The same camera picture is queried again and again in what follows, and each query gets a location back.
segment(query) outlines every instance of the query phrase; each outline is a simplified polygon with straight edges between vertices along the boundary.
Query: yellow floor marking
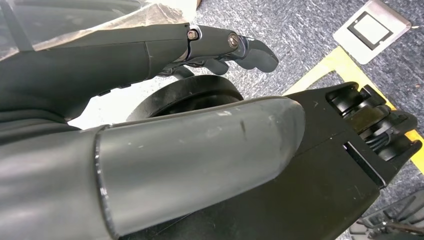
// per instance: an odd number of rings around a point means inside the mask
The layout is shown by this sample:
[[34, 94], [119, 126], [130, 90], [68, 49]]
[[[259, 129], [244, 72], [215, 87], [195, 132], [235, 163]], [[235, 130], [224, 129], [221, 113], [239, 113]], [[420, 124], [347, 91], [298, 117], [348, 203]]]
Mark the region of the yellow floor marking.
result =
[[[365, 73], [358, 67], [358, 65], [356, 65], [351, 57], [340, 46], [324, 57], [324, 59], [322, 59], [305, 76], [303, 76], [299, 81], [291, 86], [283, 95], [303, 91], [332, 71], [336, 71], [345, 82], [357, 82], [359, 84], [359, 89], [365, 85], [370, 85], [387, 101], [386, 104], [391, 109], [396, 109], [395, 106], [389, 102], [389, 100], [382, 94], [378, 87], [373, 82], [371, 82], [367, 75], [365, 75]], [[422, 143], [424, 143], [423, 137], [421, 137], [420, 134], [415, 130], [408, 132], [406, 136], [411, 141], [420, 140]], [[424, 149], [421, 149], [419, 152], [417, 152], [411, 158], [411, 160], [416, 165], [416, 167], [422, 173], [424, 173]]]

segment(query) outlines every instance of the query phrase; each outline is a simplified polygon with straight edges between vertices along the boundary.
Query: black cable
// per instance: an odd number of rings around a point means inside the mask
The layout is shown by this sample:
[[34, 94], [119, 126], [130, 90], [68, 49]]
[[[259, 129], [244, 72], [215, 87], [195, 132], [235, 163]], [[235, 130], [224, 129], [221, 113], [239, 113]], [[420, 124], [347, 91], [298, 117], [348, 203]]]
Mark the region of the black cable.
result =
[[366, 144], [368, 144], [368, 145], [370, 145], [370, 144], [372, 144], [372, 143], [375, 143], [375, 142], [377, 142], [377, 141], [379, 141], [379, 140], [383, 139], [383, 138], [385, 137], [385, 135], [386, 135], [386, 133], [385, 133], [385, 132], [383, 132], [382, 134], [380, 134], [380, 135], [378, 135], [378, 136], [374, 136], [374, 137], [371, 137], [371, 139], [366, 140], [366, 141], [365, 141], [365, 143], [366, 143]]
[[373, 151], [377, 151], [389, 143], [389, 135], [387, 133], [383, 133], [381, 135], [383, 135], [383, 137], [380, 137], [378, 141], [375, 141], [368, 145]]

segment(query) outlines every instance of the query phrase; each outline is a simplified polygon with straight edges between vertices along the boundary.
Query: hex bolt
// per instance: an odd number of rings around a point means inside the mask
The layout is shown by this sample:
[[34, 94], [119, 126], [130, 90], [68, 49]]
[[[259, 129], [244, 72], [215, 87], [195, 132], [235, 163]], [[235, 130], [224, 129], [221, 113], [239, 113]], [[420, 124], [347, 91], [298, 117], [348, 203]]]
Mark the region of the hex bolt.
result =
[[230, 33], [228, 36], [228, 44], [232, 49], [239, 47], [239, 36], [234, 32]]
[[197, 40], [199, 38], [199, 33], [198, 33], [198, 31], [192, 29], [192, 30], [188, 31], [187, 37], [188, 37], [189, 40]]

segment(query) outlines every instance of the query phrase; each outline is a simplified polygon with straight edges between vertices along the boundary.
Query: plastic bag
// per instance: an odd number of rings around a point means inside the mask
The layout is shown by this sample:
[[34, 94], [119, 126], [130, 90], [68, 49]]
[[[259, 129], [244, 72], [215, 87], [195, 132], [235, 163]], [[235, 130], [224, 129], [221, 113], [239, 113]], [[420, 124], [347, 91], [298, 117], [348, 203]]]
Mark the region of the plastic bag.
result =
[[0, 61], [99, 30], [187, 23], [196, 5], [197, 0], [0, 0]]

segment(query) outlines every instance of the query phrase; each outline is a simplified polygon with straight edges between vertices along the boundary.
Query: black wheel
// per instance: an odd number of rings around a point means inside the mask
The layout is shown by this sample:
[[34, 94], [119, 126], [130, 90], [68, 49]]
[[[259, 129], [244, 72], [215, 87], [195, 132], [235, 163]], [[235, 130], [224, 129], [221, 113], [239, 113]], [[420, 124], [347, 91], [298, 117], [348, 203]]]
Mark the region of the black wheel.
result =
[[150, 95], [134, 109], [127, 121], [206, 109], [241, 100], [243, 97], [237, 88], [224, 77], [191, 76]]

